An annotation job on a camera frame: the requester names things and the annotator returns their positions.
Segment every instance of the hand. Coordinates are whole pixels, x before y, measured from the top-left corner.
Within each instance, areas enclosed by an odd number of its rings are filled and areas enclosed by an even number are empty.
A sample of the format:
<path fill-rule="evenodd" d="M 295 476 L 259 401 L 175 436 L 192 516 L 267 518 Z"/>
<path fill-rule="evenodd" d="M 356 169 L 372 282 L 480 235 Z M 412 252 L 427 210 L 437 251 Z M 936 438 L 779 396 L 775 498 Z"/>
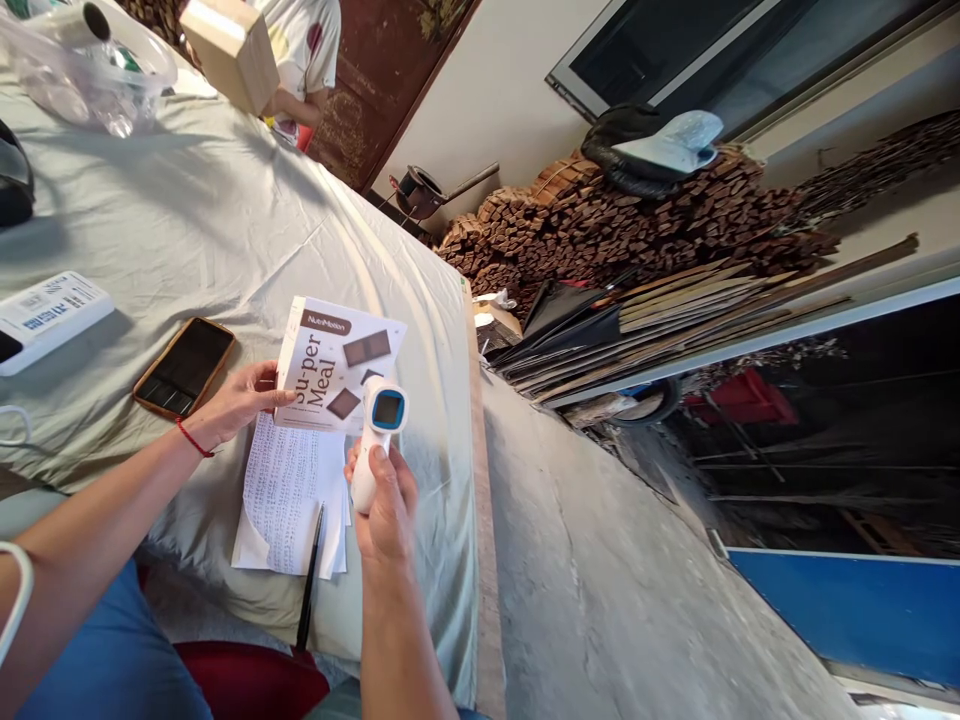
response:
<path fill-rule="evenodd" d="M 193 49 L 193 45 L 190 44 L 190 41 L 187 40 L 186 37 L 181 35 L 180 39 L 183 42 L 183 51 L 187 54 L 187 60 L 202 73 L 203 67 L 200 65 L 200 57 L 197 55 L 197 51 Z"/>
<path fill-rule="evenodd" d="M 293 390 L 277 390 L 276 378 L 276 360 L 240 368 L 209 402 L 183 421 L 183 426 L 200 447 L 212 451 L 233 440 L 257 413 L 284 407 L 297 399 Z"/>
<path fill-rule="evenodd" d="M 343 474 L 353 482 L 353 470 L 360 455 L 360 441 L 347 454 Z M 357 545 L 364 562 L 385 565 L 403 565 L 413 562 L 416 539 L 417 480 L 407 461 L 396 448 L 390 448 L 390 457 L 382 447 L 370 452 L 370 469 L 377 481 L 370 515 L 356 514 Z"/>
<path fill-rule="evenodd" d="M 292 97 L 293 95 L 290 94 L 290 91 L 284 90 L 282 87 L 277 88 L 277 91 L 273 94 L 273 97 L 270 98 L 270 102 L 267 103 L 267 106 L 260 113 L 260 116 L 274 117 L 282 112 L 286 112 L 287 100 Z"/>

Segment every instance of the window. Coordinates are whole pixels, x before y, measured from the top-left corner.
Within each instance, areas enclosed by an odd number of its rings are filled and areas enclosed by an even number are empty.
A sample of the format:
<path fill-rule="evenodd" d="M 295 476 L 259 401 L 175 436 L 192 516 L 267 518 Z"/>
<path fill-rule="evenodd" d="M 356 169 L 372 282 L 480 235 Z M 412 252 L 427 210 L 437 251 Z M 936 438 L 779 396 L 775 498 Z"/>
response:
<path fill-rule="evenodd" d="M 937 0 L 614 0 L 547 77 L 589 120 L 649 103 L 741 134 Z"/>

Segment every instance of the handwritten paper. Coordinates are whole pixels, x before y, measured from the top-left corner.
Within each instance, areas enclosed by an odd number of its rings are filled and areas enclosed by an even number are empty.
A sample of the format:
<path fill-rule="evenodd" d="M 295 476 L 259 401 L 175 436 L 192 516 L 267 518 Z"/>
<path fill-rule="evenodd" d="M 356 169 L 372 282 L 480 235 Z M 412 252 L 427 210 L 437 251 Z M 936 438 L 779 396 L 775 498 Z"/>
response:
<path fill-rule="evenodd" d="M 317 576 L 347 570 L 346 528 L 351 523 L 343 477 L 342 433 L 277 427 L 257 417 L 243 480 L 243 510 L 233 566 L 306 575 L 320 504 L 326 504 Z"/>

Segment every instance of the black pen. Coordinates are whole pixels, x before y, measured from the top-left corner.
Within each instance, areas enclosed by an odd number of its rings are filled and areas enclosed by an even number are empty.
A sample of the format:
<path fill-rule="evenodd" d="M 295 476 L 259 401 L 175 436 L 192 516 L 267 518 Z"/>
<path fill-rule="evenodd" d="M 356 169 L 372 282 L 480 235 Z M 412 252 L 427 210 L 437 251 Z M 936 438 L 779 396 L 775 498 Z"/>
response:
<path fill-rule="evenodd" d="M 310 611 L 313 608 L 313 578 L 317 574 L 317 550 L 320 548 L 320 531 L 323 528 L 323 509 L 325 503 L 320 503 L 320 514 L 317 516 L 317 530 L 313 536 L 313 547 L 310 549 L 310 567 L 307 569 L 307 582 L 303 586 L 303 604 L 300 606 L 300 624 L 297 626 L 297 652 L 307 649 L 307 636 L 310 634 Z"/>

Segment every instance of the table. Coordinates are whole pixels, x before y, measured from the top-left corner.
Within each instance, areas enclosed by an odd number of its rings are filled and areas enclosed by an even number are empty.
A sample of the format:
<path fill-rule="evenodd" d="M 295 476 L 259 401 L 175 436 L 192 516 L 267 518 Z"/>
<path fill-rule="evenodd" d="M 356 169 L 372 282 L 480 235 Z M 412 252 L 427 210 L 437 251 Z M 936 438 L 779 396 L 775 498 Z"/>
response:
<path fill-rule="evenodd" d="M 228 369 L 277 356 L 297 294 L 405 322 L 397 374 L 411 415 L 400 446 L 421 485 L 417 572 L 444 674 L 457 703 L 472 706 L 472 339 L 460 275 L 223 100 L 168 98 L 155 134 L 119 140 L 47 115 L 0 66 L 0 117 L 30 157 L 38 194 L 37 217 L 0 234 L 0 293 L 71 269 L 117 305 L 54 354 L 0 379 L 0 404 L 22 405 L 35 427 L 35 445 L 5 450 L 3 462 L 75 492 L 166 431 L 170 425 L 130 392 L 191 316 L 236 333 Z M 292 642 L 302 579 L 229 566 L 249 440 L 242 433 L 201 466 L 147 543 L 219 605 Z M 347 574 L 320 583 L 309 644 L 356 661 L 360 574 L 352 530 L 347 563 Z"/>

